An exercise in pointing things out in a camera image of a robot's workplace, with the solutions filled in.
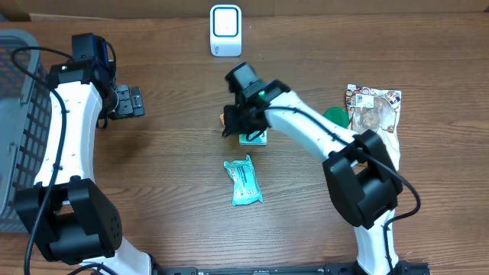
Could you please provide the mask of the teal tissue pack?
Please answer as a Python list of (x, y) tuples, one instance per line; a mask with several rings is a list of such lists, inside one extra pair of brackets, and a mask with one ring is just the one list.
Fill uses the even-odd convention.
[(251, 134), (240, 134), (238, 141), (241, 146), (266, 146), (267, 130), (255, 131)]

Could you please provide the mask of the teal wipes packet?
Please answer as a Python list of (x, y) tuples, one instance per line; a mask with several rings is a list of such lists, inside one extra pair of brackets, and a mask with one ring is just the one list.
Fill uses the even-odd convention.
[(233, 206), (263, 202), (261, 188), (249, 155), (244, 160), (225, 161), (223, 166), (234, 183)]

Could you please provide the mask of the green lid jar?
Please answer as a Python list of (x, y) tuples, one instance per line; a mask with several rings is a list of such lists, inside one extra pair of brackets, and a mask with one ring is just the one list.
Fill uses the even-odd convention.
[(349, 124), (348, 113), (345, 109), (340, 107), (331, 107), (327, 109), (323, 116), (330, 120), (331, 122), (343, 127), (347, 128)]

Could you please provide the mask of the brown snack bag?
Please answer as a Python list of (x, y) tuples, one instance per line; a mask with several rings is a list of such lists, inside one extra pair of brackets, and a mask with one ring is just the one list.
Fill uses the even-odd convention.
[(345, 104), (348, 129), (359, 134), (372, 130), (383, 141), (395, 170), (400, 168), (400, 143), (397, 126), (400, 120), (402, 92), (348, 84)]

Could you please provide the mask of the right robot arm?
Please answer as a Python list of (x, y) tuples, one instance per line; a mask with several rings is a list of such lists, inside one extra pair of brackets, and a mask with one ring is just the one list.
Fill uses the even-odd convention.
[(225, 81), (235, 104), (224, 107), (223, 136), (272, 128), (305, 147), (322, 162), (336, 211), (355, 229), (357, 271), (397, 273), (390, 223), (403, 187), (381, 138), (331, 122), (281, 81), (259, 79), (248, 63), (237, 65)]

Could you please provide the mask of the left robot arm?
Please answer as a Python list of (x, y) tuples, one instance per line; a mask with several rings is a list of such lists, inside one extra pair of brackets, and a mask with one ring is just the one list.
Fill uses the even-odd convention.
[(159, 274), (153, 257), (124, 237), (119, 212), (93, 171), (96, 129), (141, 117), (141, 90), (116, 84), (115, 50), (92, 33), (73, 36), (66, 62), (52, 66), (42, 85), (51, 102), (47, 147), (34, 185), (15, 197), (28, 247), (76, 272)]

